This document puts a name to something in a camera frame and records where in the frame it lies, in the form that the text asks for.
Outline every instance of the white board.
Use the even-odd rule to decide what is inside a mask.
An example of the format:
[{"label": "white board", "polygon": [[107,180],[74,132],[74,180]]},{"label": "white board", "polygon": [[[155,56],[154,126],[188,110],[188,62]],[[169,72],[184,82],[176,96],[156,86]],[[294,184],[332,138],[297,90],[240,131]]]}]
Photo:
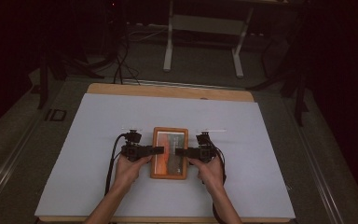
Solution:
[{"label": "white board", "polygon": [[[189,147],[198,146],[196,130],[227,129],[210,137],[226,157],[225,186],[240,217],[295,217],[257,103],[102,94],[83,97],[35,215],[89,215],[103,197],[115,140],[130,126],[143,129],[143,146],[152,145],[154,127],[188,129]],[[151,179],[145,165],[115,216],[212,217],[197,172],[190,166],[186,180]]]}]

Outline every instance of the human hand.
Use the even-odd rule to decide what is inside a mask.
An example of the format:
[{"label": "human hand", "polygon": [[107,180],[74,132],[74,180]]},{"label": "human hand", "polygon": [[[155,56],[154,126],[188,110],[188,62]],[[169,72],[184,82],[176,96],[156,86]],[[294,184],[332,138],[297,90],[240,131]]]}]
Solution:
[{"label": "human hand", "polygon": [[213,158],[208,163],[197,159],[188,159],[199,168],[198,178],[203,181],[209,193],[213,193],[223,187],[223,168],[219,157]]},{"label": "human hand", "polygon": [[138,161],[129,161],[126,157],[119,155],[116,164],[115,181],[112,189],[120,189],[127,193],[135,179],[139,176],[141,167],[151,160],[150,157],[143,157]]}]

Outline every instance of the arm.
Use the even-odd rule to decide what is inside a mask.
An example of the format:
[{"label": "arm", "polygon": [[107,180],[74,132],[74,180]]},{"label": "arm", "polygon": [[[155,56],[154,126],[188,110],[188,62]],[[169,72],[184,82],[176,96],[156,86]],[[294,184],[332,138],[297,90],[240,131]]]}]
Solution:
[{"label": "arm", "polygon": [[124,196],[130,190],[132,183],[138,178],[142,165],[148,163],[150,159],[151,157],[147,157],[131,162],[120,155],[116,165],[115,182],[113,182],[109,192],[103,197],[84,223],[108,223]]},{"label": "arm", "polygon": [[209,163],[203,163],[195,159],[188,160],[199,168],[199,179],[204,182],[206,189],[211,194],[214,207],[220,218],[230,224],[242,223],[223,186],[223,171],[220,159],[215,157]]}]

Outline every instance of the dark background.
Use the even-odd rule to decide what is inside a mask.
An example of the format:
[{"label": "dark background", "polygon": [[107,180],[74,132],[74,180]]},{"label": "dark background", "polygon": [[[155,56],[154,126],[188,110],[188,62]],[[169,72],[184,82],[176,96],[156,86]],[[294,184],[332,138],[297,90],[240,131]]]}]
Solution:
[{"label": "dark background", "polygon": [[[85,34],[94,27],[92,24],[101,26],[105,22],[106,15],[98,9],[101,5],[78,8],[94,10],[78,18],[71,4],[71,1],[0,1],[0,117],[31,89],[28,74],[39,66],[40,45],[46,36],[73,57],[84,56],[85,47],[93,45],[87,45]],[[201,4],[178,9],[219,16],[233,6],[216,10]],[[129,22],[145,25],[166,24],[166,8],[168,1],[130,0],[127,18]],[[260,8],[255,12],[250,33],[269,34],[269,10]],[[241,10],[237,11],[240,13],[230,15],[242,17]],[[79,23],[83,24],[82,29],[76,28]],[[291,52],[308,60],[311,72],[307,86],[358,183],[358,0],[331,0],[324,9],[312,10],[297,41],[300,44]]]}]

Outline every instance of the floor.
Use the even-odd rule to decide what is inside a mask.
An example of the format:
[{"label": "floor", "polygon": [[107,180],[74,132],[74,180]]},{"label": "floor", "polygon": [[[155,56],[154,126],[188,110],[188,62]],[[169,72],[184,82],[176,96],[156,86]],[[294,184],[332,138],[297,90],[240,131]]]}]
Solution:
[{"label": "floor", "polygon": [[[176,34],[172,71],[162,71],[166,34],[160,28],[131,34],[131,44],[123,64],[125,84],[191,86],[244,91],[266,80],[260,56],[268,43],[263,37],[249,36],[241,52],[245,78],[234,75],[229,45],[208,41],[188,42]],[[89,57],[90,60],[101,58]],[[62,144],[83,94],[93,82],[113,81],[117,64],[96,71],[105,79],[92,79],[68,69],[65,81],[50,79],[50,96],[45,109],[37,110],[38,95],[26,93],[0,119],[0,171],[10,169],[0,185],[0,223],[34,223],[37,207],[48,176],[60,155]],[[38,70],[30,74],[37,83]],[[296,213],[291,223],[358,223],[358,188],[339,148],[326,125],[312,92],[306,92],[309,112],[303,113],[304,126],[294,119],[293,97],[282,98],[282,83],[255,91],[268,134],[280,164]],[[49,109],[67,111],[64,121],[45,120]],[[10,155],[16,158],[8,161]]]}]

